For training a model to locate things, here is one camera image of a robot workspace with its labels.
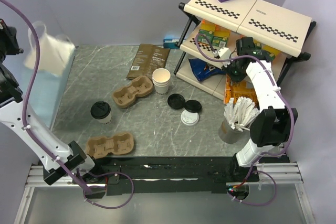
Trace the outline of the light blue paper bag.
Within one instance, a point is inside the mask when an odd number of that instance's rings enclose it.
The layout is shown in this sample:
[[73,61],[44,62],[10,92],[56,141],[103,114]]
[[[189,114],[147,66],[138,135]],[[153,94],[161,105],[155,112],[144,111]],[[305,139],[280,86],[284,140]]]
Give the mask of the light blue paper bag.
[[39,118],[51,128],[65,91],[76,47],[66,35],[54,37],[48,34],[42,21],[34,22],[33,27],[39,34],[40,62],[28,101]]

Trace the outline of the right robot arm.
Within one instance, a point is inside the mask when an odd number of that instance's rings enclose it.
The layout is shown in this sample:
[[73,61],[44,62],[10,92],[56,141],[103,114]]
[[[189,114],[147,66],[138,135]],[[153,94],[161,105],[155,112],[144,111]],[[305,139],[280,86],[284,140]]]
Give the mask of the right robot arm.
[[226,67],[226,73],[235,83],[248,77],[259,103],[259,114],[250,126],[250,139],[236,154],[237,163],[229,168],[230,177],[241,181],[248,174],[247,167],[269,155],[273,147],[291,140],[298,113],[280,93],[269,53],[257,49],[251,37],[236,40],[236,50],[237,57]]

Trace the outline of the separated brown cup carrier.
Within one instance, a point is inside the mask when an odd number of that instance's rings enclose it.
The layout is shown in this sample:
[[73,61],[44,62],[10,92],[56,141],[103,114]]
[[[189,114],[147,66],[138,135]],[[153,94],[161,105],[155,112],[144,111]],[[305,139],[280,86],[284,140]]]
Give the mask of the separated brown cup carrier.
[[119,132],[112,137],[95,136],[86,143],[86,153],[95,158],[104,158],[109,154],[125,155],[134,149],[134,136],[131,132]]

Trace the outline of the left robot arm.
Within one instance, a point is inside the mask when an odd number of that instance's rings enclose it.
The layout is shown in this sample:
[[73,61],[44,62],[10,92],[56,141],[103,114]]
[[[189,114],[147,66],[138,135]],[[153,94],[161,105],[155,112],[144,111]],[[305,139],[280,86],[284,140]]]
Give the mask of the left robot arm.
[[44,182],[52,185],[77,171],[92,183],[100,182],[104,170],[75,141],[65,144],[59,140],[24,102],[17,80],[1,65],[1,123],[16,133],[39,157],[44,167]]

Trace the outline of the white plastic cup lids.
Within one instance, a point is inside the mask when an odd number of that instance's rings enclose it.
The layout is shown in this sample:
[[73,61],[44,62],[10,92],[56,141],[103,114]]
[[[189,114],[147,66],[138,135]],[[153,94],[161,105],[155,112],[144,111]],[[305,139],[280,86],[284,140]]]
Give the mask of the white plastic cup lids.
[[184,110],[181,114],[181,121],[188,126],[195,125],[199,121],[200,117],[198,113],[192,113]]

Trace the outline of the single white paper cup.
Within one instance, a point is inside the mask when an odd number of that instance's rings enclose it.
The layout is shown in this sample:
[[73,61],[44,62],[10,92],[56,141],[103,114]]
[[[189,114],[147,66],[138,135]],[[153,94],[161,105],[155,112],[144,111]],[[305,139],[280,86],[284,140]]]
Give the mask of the single white paper cup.
[[98,116],[96,114],[91,115],[98,123],[101,125],[108,125],[112,122],[112,113],[105,113],[104,115]]

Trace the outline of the white paper cup stack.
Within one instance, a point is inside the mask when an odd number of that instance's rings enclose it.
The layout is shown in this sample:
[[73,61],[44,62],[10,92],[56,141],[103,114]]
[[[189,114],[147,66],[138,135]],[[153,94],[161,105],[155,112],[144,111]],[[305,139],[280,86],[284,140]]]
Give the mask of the white paper cup stack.
[[152,82],[157,94],[165,95],[168,93],[171,74],[165,68],[158,68],[152,73]]

